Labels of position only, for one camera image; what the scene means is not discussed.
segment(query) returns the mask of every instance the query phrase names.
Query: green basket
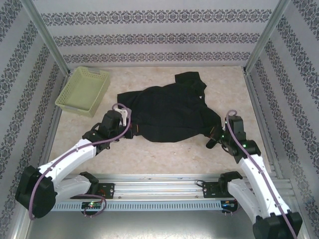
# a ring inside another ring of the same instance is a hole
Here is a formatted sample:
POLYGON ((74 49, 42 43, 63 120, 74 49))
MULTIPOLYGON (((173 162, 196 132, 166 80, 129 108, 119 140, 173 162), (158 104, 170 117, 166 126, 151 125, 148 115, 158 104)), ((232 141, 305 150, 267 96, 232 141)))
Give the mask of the green basket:
POLYGON ((93 117, 110 85, 108 76, 107 71, 78 67, 55 104, 64 111, 93 117))

